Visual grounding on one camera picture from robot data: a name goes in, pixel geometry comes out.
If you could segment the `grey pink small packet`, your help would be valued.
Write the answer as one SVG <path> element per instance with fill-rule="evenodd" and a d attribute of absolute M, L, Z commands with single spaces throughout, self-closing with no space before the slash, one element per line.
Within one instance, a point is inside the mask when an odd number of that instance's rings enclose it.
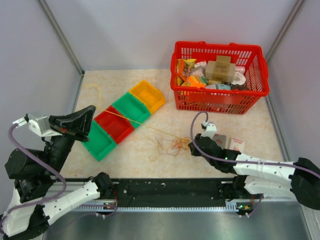
<path fill-rule="evenodd" d="M 218 134 L 216 133 L 213 138 L 213 141 L 216 142 L 216 144 L 221 147 L 222 149 L 224 149 L 226 147 L 226 143 L 227 143 L 227 136 L 224 134 Z"/>

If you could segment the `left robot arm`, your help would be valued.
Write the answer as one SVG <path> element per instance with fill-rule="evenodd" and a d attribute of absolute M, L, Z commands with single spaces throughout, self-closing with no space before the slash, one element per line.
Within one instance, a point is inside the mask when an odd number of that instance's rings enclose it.
<path fill-rule="evenodd" d="M 61 169 L 76 141 L 87 142 L 96 107 L 60 116 L 27 113 L 13 122 L 8 131 L 15 145 L 5 164 L 14 180 L 13 195 L 0 218 L 5 240 L 31 240 L 42 235 L 53 223 L 79 206 L 100 198 L 109 198 L 114 183 L 101 172 L 80 188 L 66 193 L 67 181 Z M 14 130 L 28 126 L 45 143 L 43 150 L 27 149 L 14 138 Z"/>

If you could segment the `brown cardboard box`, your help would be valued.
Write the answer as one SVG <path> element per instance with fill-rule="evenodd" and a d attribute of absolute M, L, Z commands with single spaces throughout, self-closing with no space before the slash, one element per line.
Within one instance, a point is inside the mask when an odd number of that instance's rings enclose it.
<path fill-rule="evenodd" d="M 218 55 L 216 60 L 209 60 L 205 69 L 205 76 L 209 81 L 232 82 L 236 65 L 230 56 Z"/>

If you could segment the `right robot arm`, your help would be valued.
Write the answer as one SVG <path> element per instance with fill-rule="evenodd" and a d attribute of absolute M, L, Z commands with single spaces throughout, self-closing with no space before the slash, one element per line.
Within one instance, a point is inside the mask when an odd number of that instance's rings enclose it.
<path fill-rule="evenodd" d="M 320 208 L 320 169 L 309 159 L 278 162 L 221 148 L 207 136 L 197 134 L 188 145 L 191 155 L 204 158 L 215 169 L 235 174 L 233 192 L 247 195 L 281 196 L 313 209 Z"/>

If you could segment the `lower green plastic bin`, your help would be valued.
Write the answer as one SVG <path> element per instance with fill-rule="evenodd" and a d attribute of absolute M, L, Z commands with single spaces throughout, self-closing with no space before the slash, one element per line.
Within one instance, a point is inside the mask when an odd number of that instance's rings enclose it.
<path fill-rule="evenodd" d="M 103 160 L 117 146 L 112 137 L 94 120 L 91 124 L 88 139 L 82 144 L 98 162 Z"/>

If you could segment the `upper green plastic bin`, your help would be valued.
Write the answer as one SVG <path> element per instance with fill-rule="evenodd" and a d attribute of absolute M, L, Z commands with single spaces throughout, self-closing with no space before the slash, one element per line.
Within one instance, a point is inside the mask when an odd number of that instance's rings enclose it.
<path fill-rule="evenodd" d="M 116 100 L 112 106 L 129 119 L 134 129 L 137 129 L 151 116 L 148 108 L 129 92 Z"/>

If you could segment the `white red label card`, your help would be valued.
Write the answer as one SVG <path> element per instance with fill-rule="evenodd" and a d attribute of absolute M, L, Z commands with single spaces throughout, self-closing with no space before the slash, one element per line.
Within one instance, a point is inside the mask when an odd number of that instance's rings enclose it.
<path fill-rule="evenodd" d="M 243 139 L 232 137 L 230 139 L 229 149 L 243 153 L 245 151 L 246 142 Z"/>

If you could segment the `orange snack box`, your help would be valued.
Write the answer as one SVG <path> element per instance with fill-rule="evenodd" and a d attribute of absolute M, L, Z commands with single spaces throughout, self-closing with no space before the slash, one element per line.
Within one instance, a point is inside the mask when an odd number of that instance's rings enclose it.
<path fill-rule="evenodd" d="M 182 87 L 195 87 L 195 88 L 204 88 L 207 84 L 203 81 L 201 77 L 190 76 L 181 86 Z"/>

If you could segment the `green plastic bin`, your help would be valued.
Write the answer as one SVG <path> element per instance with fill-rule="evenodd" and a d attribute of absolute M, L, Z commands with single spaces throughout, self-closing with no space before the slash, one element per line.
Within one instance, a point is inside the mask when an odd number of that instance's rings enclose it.
<path fill-rule="evenodd" d="M 88 139 L 82 144 L 98 162 L 103 160 L 117 146 L 112 137 L 94 120 L 91 124 Z"/>
<path fill-rule="evenodd" d="M 151 116 L 148 108 L 129 92 L 116 100 L 112 106 L 129 119 L 134 129 L 137 129 Z"/>

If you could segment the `white tape roll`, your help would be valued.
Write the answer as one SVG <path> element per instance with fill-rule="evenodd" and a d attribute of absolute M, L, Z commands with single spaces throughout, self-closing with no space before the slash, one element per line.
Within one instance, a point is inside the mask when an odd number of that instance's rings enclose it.
<path fill-rule="evenodd" d="M 233 77 L 231 84 L 242 86 L 245 83 L 246 83 L 246 77 L 241 72 L 236 71 L 234 73 L 234 77 Z"/>

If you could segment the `yellow plastic bin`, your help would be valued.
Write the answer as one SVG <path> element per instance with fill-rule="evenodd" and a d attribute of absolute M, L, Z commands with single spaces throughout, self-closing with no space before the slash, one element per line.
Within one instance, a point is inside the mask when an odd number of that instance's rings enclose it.
<path fill-rule="evenodd" d="M 151 114 L 166 103 L 163 93 L 146 80 L 142 80 L 132 87 L 129 93 L 142 102 Z"/>

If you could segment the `red plastic bin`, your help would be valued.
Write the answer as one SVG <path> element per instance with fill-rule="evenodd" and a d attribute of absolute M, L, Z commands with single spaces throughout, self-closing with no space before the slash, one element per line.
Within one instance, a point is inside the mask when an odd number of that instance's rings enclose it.
<path fill-rule="evenodd" d="M 94 120 L 107 132 L 117 145 L 128 137 L 135 129 L 112 105 L 106 108 Z"/>

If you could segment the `red plastic shopping basket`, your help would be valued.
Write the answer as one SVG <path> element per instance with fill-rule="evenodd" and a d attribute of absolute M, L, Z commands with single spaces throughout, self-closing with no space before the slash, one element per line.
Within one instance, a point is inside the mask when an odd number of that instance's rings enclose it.
<path fill-rule="evenodd" d="M 222 90 L 179 86 L 177 63 L 179 59 L 199 61 L 228 56 L 231 62 L 245 68 L 246 90 Z M 260 98 L 270 92 L 269 73 L 263 49 L 253 44 L 213 44 L 205 41 L 177 41 L 170 63 L 170 87 L 178 110 L 213 113 L 245 114 Z"/>

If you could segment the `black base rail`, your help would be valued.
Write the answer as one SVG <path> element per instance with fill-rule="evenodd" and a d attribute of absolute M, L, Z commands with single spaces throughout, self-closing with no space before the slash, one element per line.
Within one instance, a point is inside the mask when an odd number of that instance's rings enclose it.
<path fill-rule="evenodd" d="M 113 178 L 114 187 L 100 199 L 120 207 L 222 207 L 223 202 L 251 199 L 232 178 Z"/>

